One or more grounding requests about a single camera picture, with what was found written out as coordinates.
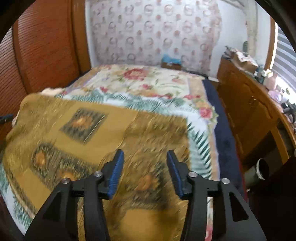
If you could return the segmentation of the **navy blue bed cover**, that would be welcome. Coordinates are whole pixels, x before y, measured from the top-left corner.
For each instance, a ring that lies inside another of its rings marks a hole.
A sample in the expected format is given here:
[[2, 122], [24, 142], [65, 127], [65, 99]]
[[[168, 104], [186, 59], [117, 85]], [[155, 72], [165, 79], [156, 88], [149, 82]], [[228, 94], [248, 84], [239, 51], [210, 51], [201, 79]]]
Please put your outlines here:
[[245, 185], [241, 173], [240, 161], [226, 112], [222, 106], [218, 92], [211, 81], [206, 78], [203, 80], [203, 85], [206, 90], [208, 102], [210, 102], [218, 114], [214, 133], [218, 151], [220, 177], [230, 179], [242, 197], [245, 198]]

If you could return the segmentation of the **grey cylindrical waste bin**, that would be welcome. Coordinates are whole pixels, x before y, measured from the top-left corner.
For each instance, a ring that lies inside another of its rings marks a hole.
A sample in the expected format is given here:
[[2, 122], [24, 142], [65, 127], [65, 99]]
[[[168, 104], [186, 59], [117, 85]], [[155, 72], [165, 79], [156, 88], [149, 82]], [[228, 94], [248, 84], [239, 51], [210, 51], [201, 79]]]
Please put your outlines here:
[[259, 181], [264, 181], [270, 175], [269, 165], [265, 159], [260, 158], [254, 166], [244, 173], [244, 181], [247, 189]]

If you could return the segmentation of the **brown louvered wardrobe door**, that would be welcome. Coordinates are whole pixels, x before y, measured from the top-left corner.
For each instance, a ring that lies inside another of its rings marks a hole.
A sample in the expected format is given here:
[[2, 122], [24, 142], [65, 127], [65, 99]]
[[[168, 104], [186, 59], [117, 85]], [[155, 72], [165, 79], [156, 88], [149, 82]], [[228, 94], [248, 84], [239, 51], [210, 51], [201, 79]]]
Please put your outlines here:
[[[86, 1], [1, 1], [1, 116], [45, 88], [67, 87], [91, 68]], [[1, 140], [11, 121], [1, 124]]]

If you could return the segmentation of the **wooden cabinet sideboard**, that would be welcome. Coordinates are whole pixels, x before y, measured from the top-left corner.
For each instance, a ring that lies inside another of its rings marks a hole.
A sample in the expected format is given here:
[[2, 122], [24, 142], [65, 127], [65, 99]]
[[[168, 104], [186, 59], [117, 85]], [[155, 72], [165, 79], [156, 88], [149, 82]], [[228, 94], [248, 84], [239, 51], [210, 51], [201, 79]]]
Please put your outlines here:
[[286, 163], [295, 151], [295, 134], [267, 89], [224, 57], [217, 78], [218, 94], [241, 162], [249, 162], [252, 154], [262, 157], [263, 151], [274, 142], [280, 161]]

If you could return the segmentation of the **spare black gripper on cabinet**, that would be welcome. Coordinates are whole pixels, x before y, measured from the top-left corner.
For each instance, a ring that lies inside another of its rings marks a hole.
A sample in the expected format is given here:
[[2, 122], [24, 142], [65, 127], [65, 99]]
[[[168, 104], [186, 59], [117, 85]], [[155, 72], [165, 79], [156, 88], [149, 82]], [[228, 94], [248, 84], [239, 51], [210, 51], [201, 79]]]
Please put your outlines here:
[[281, 107], [283, 109], [283, 113], [292, 121], [292, 123], [295, 123], [295, 113], [296, 113], [296, 106], [295, 104], [290, 103], [288, 100], [286, 102], [283, 102], [281, 104]]

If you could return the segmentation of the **pale pink plastic bag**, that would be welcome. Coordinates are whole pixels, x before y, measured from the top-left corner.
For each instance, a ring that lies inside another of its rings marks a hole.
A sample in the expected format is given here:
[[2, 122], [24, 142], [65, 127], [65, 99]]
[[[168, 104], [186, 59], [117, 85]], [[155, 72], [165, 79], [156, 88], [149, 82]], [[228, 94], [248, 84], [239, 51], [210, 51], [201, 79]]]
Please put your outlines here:
[[275, 90], [269, 90], [268, 95], [277, 103], [281, 103], [282, 95], [280, 92], [275, 91]]

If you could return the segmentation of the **floral rose bed blanket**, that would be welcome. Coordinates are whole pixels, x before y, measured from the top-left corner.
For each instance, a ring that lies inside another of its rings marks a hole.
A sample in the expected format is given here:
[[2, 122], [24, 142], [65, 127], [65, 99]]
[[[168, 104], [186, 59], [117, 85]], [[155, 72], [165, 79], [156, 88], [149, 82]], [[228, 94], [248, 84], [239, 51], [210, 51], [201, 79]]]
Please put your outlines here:
[[119, 190], [106, 205], [112, 240], [179, 240], [188, 203], [175, 195], [166, 153], [203, 178], [220, 176], [214, 138], [215, 108], [203, 77], [151, 66], [101, 65], [60, 97], [127, 109], [136, 114], [121, 148]]

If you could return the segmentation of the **pink bottle on cabinet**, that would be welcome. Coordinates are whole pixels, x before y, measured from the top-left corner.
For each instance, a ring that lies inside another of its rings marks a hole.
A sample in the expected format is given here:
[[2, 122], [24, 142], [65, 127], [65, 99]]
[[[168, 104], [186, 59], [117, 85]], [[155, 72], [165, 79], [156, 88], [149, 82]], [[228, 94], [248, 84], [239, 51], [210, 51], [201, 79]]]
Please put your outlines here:
[[266, 87], [268, 90], [272, 90], [272, 91], [274, 91], [274, 90], [276, 89], [276, 78], [277, 78], [277, 77], [278, 77], [278, 75], [277, 75], [276, 73], [273, 73], [272, 76], [267, 77], [265, 87]]

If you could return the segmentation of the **open cardboard box on cabinet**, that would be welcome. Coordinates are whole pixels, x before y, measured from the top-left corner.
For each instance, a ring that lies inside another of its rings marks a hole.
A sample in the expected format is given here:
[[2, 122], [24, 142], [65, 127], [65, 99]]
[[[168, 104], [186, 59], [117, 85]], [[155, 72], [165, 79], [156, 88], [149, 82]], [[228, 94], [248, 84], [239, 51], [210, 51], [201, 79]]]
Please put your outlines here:
[[244, 54], [240, 51], [235, 52], [233, 62], [236, 66], [250, 73], [254, 73], [259, 67], [250, 55], [244, 56]]

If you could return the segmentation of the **cardboard box with blue cloth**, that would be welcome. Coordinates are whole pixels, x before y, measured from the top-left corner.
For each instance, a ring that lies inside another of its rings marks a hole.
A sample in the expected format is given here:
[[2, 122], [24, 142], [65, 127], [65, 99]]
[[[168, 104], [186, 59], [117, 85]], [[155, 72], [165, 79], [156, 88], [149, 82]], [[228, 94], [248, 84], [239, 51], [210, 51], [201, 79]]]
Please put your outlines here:
[[165, 54], [161, 59], [161, 68], [182, 70], [182, 61]]

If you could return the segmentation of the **striped window blind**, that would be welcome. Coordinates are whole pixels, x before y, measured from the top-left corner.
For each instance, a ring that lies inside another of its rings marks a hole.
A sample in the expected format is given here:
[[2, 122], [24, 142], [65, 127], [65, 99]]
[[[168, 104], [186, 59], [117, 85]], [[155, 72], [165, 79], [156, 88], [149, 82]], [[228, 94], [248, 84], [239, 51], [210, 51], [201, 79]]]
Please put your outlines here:
[[276, 25], [276, 27], [273, 70], [295, 91], [295, 51], [279, 25]]

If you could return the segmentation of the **pink circle patterned curtain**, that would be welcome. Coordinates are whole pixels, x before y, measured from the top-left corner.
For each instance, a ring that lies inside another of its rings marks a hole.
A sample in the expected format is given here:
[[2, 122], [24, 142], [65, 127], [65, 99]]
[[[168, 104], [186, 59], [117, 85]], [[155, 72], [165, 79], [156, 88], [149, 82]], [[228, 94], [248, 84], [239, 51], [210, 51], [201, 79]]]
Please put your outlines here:
[[86, 1], [93, 64], [160, 65], [164, 56], [210, 72], [222, 29], [217, 1]]

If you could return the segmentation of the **cream tied window curtain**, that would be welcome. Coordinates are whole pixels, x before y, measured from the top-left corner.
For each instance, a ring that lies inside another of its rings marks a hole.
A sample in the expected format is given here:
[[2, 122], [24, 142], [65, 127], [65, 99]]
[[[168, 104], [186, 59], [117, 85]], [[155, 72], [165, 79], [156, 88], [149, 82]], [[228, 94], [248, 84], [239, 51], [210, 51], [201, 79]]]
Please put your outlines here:
[[250, 56], [256, 55], [258, 16], [257, 4], [254, 0], [246, 0], [244, 4], [244, 12], [246, 16], [248, 53]]

